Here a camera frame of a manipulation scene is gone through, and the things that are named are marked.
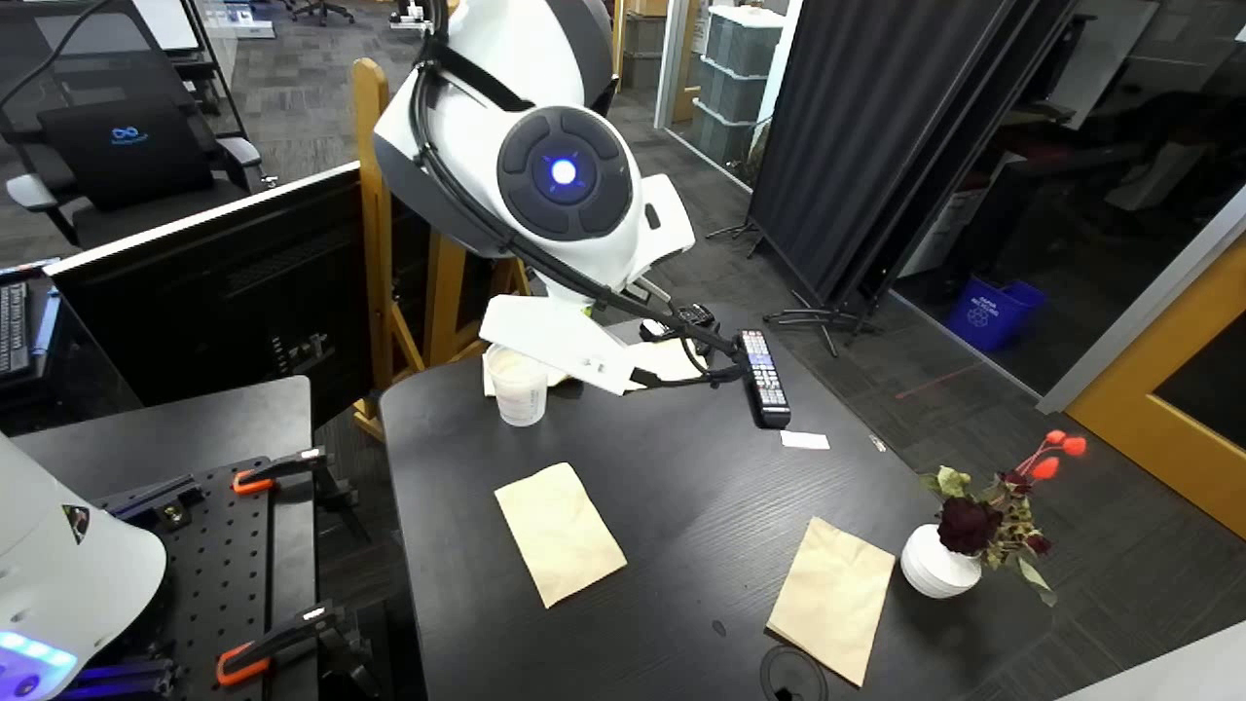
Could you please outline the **white ribbed vase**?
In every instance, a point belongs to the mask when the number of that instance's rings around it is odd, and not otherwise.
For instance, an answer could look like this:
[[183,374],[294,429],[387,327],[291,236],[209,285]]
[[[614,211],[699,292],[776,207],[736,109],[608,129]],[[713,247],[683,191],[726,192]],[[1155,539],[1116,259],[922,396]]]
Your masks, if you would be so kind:
[[900,572],[915,590],[936,600],[959,596],[982,580],[982,564],[944,547],[936,524],[910,535],[900,553]]

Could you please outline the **blue recycling bin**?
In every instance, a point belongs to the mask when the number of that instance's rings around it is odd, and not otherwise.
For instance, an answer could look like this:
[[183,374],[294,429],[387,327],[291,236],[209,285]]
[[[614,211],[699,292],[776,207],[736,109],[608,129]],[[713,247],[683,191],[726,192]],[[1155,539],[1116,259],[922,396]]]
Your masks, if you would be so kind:
[[969,276],[946,325],[969,347],[989,354],[1009,345],[1044,303],[1045,293],[1027,281],[994,285]]

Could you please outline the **stack of grey storage bins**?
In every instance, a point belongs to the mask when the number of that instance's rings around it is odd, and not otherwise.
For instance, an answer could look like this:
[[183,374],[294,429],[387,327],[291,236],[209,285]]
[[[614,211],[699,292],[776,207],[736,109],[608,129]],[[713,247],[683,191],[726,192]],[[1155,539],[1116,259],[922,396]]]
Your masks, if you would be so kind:
[[688,141],[709,161],[735,168],[748,159],[761,123],[764,93],[785,17],[765,6],[713,1],[694,49],[699,92]]

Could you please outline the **small black object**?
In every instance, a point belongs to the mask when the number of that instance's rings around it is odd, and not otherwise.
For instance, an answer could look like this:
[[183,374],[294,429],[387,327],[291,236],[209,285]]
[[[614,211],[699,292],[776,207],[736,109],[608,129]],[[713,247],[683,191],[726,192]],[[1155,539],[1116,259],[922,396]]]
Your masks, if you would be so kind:
[[[708,331],[716,331],[716,318],[703,305],[689,305],[677,308],[674,315],[682,319],[682,322],[689,322],[695,325],[695,327],[708,329]],[[640,340],[643,342],[664,342],[668,339],[679,336],[677,329],[669,327],[664,322],[658,322],[654,319],[643,319],[640,321],[640,327],[638,327],[638,334],[640,334]]]

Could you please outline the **black remote control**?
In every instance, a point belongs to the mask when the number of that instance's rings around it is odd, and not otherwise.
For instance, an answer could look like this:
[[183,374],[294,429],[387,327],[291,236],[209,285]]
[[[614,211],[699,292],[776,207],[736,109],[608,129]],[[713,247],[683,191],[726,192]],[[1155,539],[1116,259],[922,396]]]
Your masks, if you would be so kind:
[[744,381],[753,420],[763,430],[787,430],[792,411],[765,334],[740,329],[736,339],[745,352]]

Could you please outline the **black keyboard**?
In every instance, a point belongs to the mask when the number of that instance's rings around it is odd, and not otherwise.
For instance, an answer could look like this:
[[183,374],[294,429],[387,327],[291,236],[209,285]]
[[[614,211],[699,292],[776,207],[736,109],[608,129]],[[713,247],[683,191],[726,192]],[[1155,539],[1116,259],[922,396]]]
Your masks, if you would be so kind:
[[27,281],[0,284],[0,385],[31,369],[27,342]]

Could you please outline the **white paper cup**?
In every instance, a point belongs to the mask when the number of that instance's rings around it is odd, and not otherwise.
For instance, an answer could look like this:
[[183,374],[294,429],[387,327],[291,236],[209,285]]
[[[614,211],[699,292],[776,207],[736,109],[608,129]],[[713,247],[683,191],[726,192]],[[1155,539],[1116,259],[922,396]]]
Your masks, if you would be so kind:
[[493,396],[503,422],[538,423],[546,413],[549,374],[543,364],[512,347],[493,345],[482,359],[486,395]]

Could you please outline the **black monitor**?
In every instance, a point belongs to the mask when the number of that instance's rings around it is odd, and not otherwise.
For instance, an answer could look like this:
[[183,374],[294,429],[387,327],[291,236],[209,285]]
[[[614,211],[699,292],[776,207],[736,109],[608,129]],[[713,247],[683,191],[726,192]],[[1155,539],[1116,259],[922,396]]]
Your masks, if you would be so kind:
[[307,379],[324,425],[373,390],[360,164],[46,268],[140,403]]

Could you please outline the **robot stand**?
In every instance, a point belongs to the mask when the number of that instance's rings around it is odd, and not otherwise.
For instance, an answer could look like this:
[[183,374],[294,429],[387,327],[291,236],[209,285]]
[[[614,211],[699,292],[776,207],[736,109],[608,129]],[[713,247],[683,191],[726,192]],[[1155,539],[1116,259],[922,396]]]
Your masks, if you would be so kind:
[[[0,701],[323,701],[315,652],[231,689],[214,676],[221,652],[316,604],[309,474],[231,489],[308,448],[307,379],[0,433]],[[184,529],[92,504],[182,474],[206,491]]]

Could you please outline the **bunch of artificial flowers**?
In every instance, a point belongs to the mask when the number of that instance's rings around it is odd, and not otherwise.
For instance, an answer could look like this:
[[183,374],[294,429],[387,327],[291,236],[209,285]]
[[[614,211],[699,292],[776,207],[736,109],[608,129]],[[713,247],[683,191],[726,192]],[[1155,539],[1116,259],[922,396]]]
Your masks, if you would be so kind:
[[1015,572],[1047,608],[1054,608],[1057,594],[1035,565],[1050,553],[1053,540],[1038,527],[1030,496],[1038,484],[1055,478],[1063,458],[1085,452],[1084,436],[1052,430],[1029,457],[996,473],[981,489],[969,474],[947,464],[921,474],[922,484],[939,498],[934,525],[939,545],[989,570]]

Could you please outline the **orange and black clamp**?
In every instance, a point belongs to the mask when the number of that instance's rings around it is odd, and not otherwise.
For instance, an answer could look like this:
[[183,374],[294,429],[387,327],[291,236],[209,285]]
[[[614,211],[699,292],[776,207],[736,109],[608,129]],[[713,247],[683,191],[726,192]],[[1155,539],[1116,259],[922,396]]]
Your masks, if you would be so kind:
[[336,482],[329,469],[330,456],[323,447],[300,449],[267,464],[255,462],[252,469],[240,469],[233,476],[231,489],[237,496],[254,496],[275,489],[277,482],[288,476],[310,474],[318,494],[329,494]]
[[331,601],[319,601],[302,609],[292,618],[277,624],[269,631],[239,646],[221,652],[216,661],[216,684],[235,687],[250,680],[263,679],[277,670],[277,660],[307,657],[315,652],[320,677],[338,674],[335,662],[346,639],[340,630],[346,618],[346,608],[335,608]]

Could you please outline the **black curtain room divider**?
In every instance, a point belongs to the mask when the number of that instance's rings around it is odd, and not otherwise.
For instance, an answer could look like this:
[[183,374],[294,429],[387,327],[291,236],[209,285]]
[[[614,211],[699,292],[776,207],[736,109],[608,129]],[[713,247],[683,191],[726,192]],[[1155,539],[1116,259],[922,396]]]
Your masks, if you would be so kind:
[[926,227],[1078,0],[804,0],[743,232],[801,308],[774,325],[858,336],[860,293],[900,223]]

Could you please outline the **yellow door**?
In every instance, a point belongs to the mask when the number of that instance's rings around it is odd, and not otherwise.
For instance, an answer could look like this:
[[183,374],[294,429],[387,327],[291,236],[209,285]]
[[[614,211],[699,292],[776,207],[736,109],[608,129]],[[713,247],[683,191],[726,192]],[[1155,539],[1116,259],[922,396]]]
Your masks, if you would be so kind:
[[1246,445],[1158,388],[1246,314],[1246,258],[1225,254],[1068,408],[1069,416],[1246,540]]

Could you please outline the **wooden easel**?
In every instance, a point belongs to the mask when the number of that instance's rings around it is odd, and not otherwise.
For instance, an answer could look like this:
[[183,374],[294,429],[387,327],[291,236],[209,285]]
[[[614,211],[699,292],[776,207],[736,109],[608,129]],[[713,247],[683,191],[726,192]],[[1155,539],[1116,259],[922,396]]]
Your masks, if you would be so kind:
[[392,294],[392,194],[373,146],[373,131],[390,105],[388,76],[373,59],[353,62],[350,70],[358,173],[363,208],[363,248],[368,291],[371,390],[354,403],[354,422],[365,435],[385,442],[380,393],[436,365],[459,362],[482,354],[480,322],[459,322],[467,291],[467,252],[449,237],[427,235],[422,336],[415,337]]

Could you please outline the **brown paper bag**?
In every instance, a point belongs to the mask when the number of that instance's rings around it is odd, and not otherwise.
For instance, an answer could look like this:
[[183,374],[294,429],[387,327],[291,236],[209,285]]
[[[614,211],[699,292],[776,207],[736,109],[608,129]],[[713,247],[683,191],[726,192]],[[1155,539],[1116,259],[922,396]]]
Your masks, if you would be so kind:
[[625,568],[624,553],[569,462],[498,488],[495,501],[545,608]]
[[766,629],[863,687],[896,557],[815,515]]

